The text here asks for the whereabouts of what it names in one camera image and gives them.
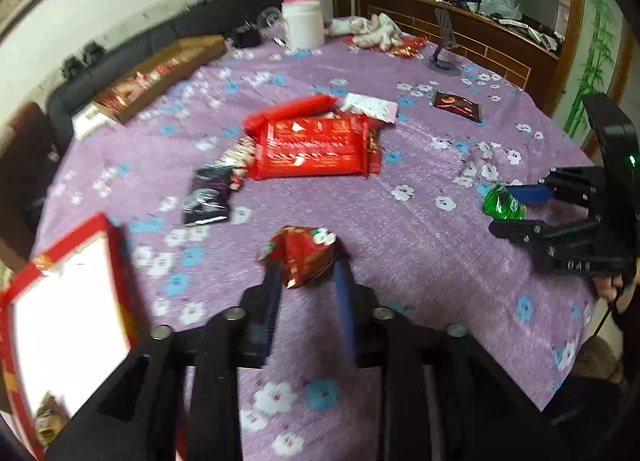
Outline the person right hand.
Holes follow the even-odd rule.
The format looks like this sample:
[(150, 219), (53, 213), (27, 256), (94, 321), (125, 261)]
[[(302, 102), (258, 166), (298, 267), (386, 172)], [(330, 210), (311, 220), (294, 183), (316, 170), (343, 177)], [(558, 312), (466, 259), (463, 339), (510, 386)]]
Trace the person right hand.
[(618, 306), (623, 307), (630, 303), (636, 284), (625, 285), (623, 278), (618, 277), (597, 277), (593, 280), (594, 287), (601, 299), (605, 299), (608, 303), (616, 302)]

